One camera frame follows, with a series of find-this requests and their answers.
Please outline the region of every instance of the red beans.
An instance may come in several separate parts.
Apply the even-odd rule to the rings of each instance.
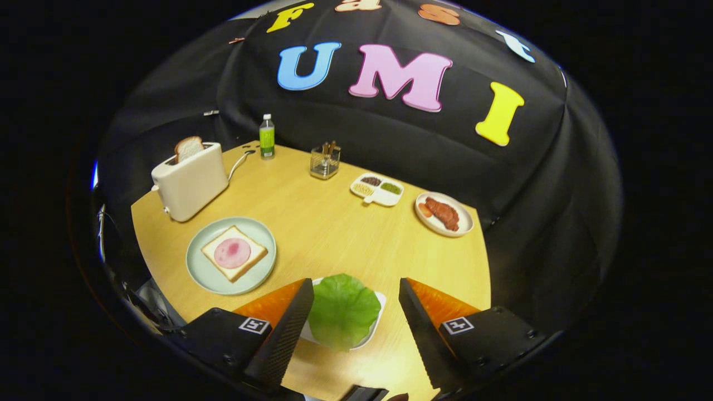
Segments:
[[[381,183],[381,180],[376,177],[364,177],[361,180],[367,184],[372,184],[373,186],[379,186],[379,184]]]

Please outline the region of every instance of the ham slice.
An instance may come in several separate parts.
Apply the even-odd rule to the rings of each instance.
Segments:
[[[238,268],[250,259],[250,244],[241,238],[228,238],[215,249],[213,259],[221,268]]]
[[[430,196],[426,198],[426,207],[446,226],[447,230],[458,231],[458,212],[456,212],[456,209],[443,202],[438,202]]]

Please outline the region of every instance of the bread slice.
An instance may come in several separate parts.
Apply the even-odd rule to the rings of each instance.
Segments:
[[[203,139],[199,136],[189,136],[179,142],[173,149],[176,153],[176,164],[203,150]]]
[[[236,268],[222,268],[215,260],[215,250],[223,241],[230,238],[239,238],[247,242],[247,244],[250,246],[250,256],[242,265]],[[260,245],[259,243],[256,243],[252,238],[248,237],[242,231],[238,230],[236,226],[228,228],[226,231],[216,237],[216,239],[205,244],[205,246],[201,248],[201,251],[203,252],[203,255],[205,255],[206,258],[208,258],[208,260],[210,260],[210,262],[218,270],[220,270],[220,272],[223,273],[223,275],[228,280],[230,280],[231,283],[234,283],[238,278],[242,277],[242,275],[247,273],[247,271],[250,270],[252,266],[254,266],[257,262],[260,262],[261,259],[263,259],[267,255],[266,247]]]

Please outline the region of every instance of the yellow letter f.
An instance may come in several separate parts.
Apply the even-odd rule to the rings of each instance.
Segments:
[[[302,15],[303,9],[310,9],[312,7],[314,7],[314,3],[306,3],[301,6],[292,7],[291,9],[280,11],[279,13],[277,13],[277,19],[275,20],[275,23],[270,27],[270,29],[267,30],[267,33],[288,26],[289,20],[297,19],[297,17]]]

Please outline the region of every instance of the black cloth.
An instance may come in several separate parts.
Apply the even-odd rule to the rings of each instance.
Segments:
[[[536,60],[524,61],[495,30],[514,33],[489,20],[460,10],[460,25],[447,26],[421,18],[420,1],[380,4],[345,13],[315,4],[270,33],[279,10],[227,21],[149,75],[116,116],[98,159],[121,231],[133,235],[130,205],[150,190],[151,169],[180,139],[200,135],[226,151],[255,139],[262,114],[271,113],[278,144],[307,151],[336,140],[344,162],[476,208],[492,303],[540,330],[566,328],[602,282],[622,218],[617,159],[599,113],[567,71],[520,38]],[[228,44],[236,37],[245,40]],[[304,76],[314,45],[325,41],[342,46],[323,82],[306,91],[278,85],[281,50],[307,47],[297,66]],[[450,58],[441,111],[407,106],[401,96],[410,84],[391,100],[378,82],[374,98],[349,94],[362,44],[392,47],[402,66],[424,52]],[[490,109],[493,81],[525,99],[504,147],[474,131]],[[220,113],[203,116],[213,109]]]

